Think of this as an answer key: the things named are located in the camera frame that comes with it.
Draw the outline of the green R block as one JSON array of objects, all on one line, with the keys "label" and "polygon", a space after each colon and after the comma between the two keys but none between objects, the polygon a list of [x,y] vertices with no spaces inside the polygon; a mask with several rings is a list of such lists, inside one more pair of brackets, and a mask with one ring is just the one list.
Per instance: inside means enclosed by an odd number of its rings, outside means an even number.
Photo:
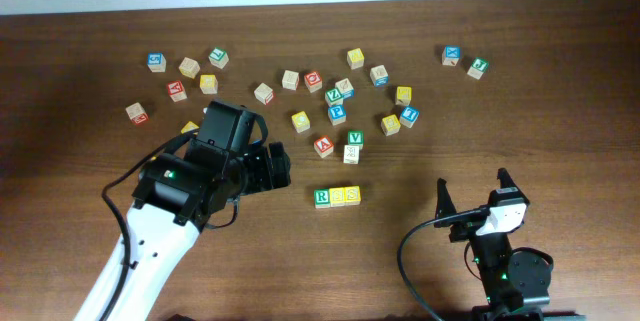
[{"label": "green R block", "polygon": [[330,193],[328,189],[316,189],[314,191],[314,205],[316,209],[330,208]]}]

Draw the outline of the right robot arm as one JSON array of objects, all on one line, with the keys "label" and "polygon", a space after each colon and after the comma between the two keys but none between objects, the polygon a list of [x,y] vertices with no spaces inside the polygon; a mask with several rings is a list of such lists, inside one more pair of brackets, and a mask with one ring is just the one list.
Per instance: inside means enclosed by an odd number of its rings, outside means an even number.
[{"label": "right robot arm", "polygon": [[536,249],[514,249],[509,235],[524,224],[529,199],[508,171],[497,172],[500,187],[486,204],[458,212],[446,181],[437,181],[437,228],[449,228],[452,243],[466,242],[473,252],[487,304],[471,311],[473,320],[542,320],[550,303],[553,258]]}]

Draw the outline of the yellow S block front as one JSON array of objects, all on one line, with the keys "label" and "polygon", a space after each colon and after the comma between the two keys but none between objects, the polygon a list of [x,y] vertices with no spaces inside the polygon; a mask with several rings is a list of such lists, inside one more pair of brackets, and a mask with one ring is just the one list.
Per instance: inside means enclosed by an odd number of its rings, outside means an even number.
[{"label": "yellow S block front", "polygon": [[330,188],[329,201],[331,207],[341,207],[346,205],[346,193],[344,187]]}]

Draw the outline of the yellow s block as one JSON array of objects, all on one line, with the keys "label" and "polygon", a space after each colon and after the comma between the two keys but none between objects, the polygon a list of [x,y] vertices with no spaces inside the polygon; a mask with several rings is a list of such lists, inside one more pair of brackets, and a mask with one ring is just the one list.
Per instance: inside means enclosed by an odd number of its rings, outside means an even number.
[{"label": "yellow s block", "polygon": [[346,205],[346,193],[344,187],[330,188],[329,201],[331,207],[341,207]]},{"label": "yellow s block", "polygon": [[359,186],[345,187],[344,191],[346,205],[359,205],[361,203],[362,197]]}]

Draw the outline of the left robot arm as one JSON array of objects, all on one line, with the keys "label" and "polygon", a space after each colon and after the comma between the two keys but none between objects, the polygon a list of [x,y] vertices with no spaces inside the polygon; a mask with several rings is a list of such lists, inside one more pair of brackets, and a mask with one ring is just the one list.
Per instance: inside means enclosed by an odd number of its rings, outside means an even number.
[{"label": "left robot arm", "polygon": [[180,260],[215,227],[213,214],[243,196],[289,186],[290,158],[267,136],[261,115],[213,101],[199,128],[139,161],[128,212],[105,201],[121,236],[77,319],[146,319]]}]

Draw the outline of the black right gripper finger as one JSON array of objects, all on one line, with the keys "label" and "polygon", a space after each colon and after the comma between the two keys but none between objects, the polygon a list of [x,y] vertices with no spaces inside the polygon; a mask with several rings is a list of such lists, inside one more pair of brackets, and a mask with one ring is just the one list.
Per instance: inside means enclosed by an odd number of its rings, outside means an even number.
[{"label": "black right gripper finger", "polygon": [[457,213],[446,184],[447,182],[443,178],[437,180],[436,219],[442,219]]},{"label": "black right gripper finger", "polygon": [[516,190],[517,185],[511,178],[506,168],[499,168],[497,171],[497,179],[501,189]]}]

